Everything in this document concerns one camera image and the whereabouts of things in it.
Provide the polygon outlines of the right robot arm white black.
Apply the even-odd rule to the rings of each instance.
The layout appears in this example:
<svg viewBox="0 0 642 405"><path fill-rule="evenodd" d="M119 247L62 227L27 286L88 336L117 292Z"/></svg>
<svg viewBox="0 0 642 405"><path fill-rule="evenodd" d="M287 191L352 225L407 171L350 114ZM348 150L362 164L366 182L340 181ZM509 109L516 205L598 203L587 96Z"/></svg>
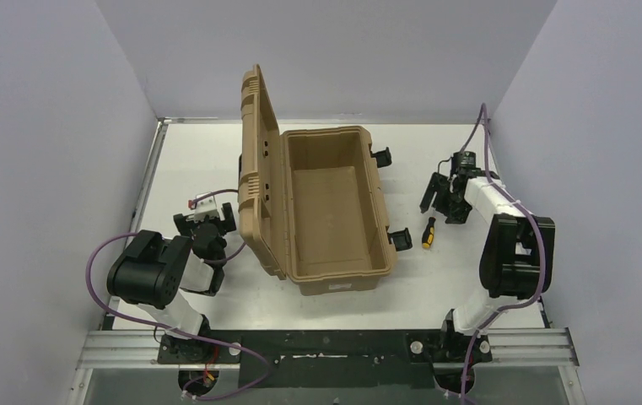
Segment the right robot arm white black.
<svg viewBox="0 0 642 405"><path fill-rule="evenodd" d="M455 152L447 161L449 174L433 173L419 204L421 213L431 212L423 246L432 246L438 217L459 225L477 213L488 225L488 235L478 265L479 285L446 316L438 349L452 362L469 353L471 359L483 360L489 355L486 340L473 334L484 332L508 307L548 290L555 223L521 209L496 173L477 166L475 153Z"/></svg>

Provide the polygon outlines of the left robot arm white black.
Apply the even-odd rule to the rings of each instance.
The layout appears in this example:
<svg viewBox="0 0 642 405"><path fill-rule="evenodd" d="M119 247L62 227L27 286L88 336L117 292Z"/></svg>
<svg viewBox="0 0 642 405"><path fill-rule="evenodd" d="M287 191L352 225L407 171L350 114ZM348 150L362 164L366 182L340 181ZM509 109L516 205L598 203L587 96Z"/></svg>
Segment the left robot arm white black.
<svg viewBox="0 0 642 405"><path fill-rule="evenodd" d="M231 203L212 197L174 215L178 234L171 239L143 229L112 265L107 290L170 327L160 346L193 364L213 358L208 318L194 310L184 293L214 297L228 261L225 236L236 229Z"/></svg>

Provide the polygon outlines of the yellow black handled screwdriver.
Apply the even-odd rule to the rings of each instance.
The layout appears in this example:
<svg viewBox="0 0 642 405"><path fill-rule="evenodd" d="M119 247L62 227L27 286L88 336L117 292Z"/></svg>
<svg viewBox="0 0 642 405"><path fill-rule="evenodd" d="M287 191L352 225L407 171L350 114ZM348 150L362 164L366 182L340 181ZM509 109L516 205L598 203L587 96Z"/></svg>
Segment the yellow black handled screwdriver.
<svg viewBox="0 0 642 405"><path fill-rule="evenodd" d="M427 224L425 225L424 232L422 234L421 242L424 249L429 249L434 242L434 225L436 217L430 216L428 218Z"/></svg>

